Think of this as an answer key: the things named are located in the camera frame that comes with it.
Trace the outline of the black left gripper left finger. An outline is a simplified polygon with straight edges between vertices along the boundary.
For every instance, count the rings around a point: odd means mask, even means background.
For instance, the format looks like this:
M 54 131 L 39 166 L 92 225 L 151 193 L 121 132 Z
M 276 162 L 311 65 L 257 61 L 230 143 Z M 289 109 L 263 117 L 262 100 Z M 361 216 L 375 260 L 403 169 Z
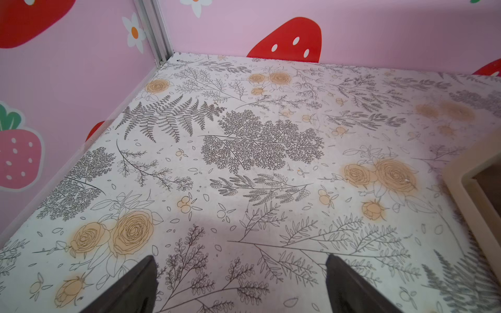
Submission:
M 158 285 L 155 258 L 146 256 L 82 313 L 152 313 Z

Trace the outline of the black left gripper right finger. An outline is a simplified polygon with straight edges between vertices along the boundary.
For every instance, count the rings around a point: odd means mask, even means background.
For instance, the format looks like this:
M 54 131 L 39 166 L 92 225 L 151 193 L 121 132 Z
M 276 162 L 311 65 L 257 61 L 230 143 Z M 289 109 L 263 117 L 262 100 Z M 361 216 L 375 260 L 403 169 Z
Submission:
M 400 311 L 351 266 L 333 254 L 326 261 L 326 289 L 333 312 Z

